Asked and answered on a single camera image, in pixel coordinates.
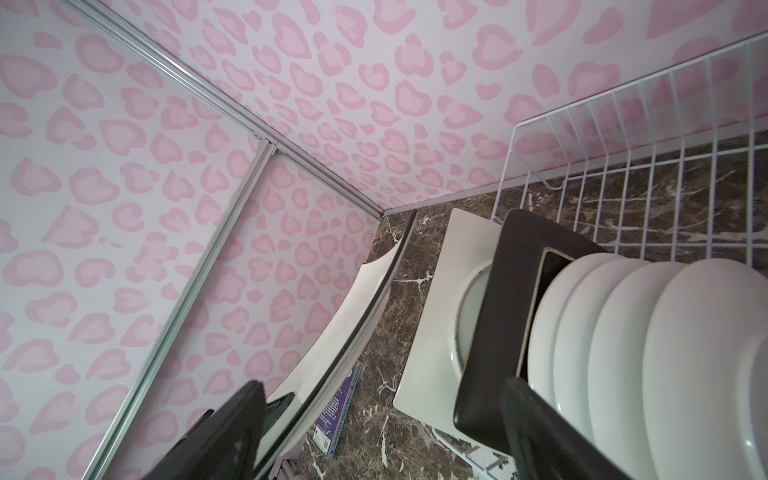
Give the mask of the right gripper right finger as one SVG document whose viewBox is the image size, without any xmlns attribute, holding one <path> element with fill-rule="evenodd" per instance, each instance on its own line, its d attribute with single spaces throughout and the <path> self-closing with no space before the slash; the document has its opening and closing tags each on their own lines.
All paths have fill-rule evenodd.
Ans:
<svg viewBox="0 0 768 480">
<path fill-rule="evenodd" d="M 626 479 L 529 384 L 510 376 L 500 398 L 505 432 L 519 479 Z"/>
</svg>

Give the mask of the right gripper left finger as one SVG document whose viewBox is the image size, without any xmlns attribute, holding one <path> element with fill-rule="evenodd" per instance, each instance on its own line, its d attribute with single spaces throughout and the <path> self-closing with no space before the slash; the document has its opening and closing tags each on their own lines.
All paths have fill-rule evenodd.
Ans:
<svg viewBox="0 0 768 480">
<path fill-rule="evenodd" d="M 253 479 L 267 402 L 251 380 L 166 454 L 147 479 Z"/>
</svg>

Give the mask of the square white plate round well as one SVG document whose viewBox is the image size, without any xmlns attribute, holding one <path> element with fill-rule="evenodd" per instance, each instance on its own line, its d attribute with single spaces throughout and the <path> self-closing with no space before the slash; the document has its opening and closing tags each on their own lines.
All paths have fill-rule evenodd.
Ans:
<svg viewBox="0 0 768 480">
<path fill-rule="evenodd" d="M 501 226 L 454 209 L 393 405 L 469 442 L 454 408 L 487 288 Z"/>
</svg>

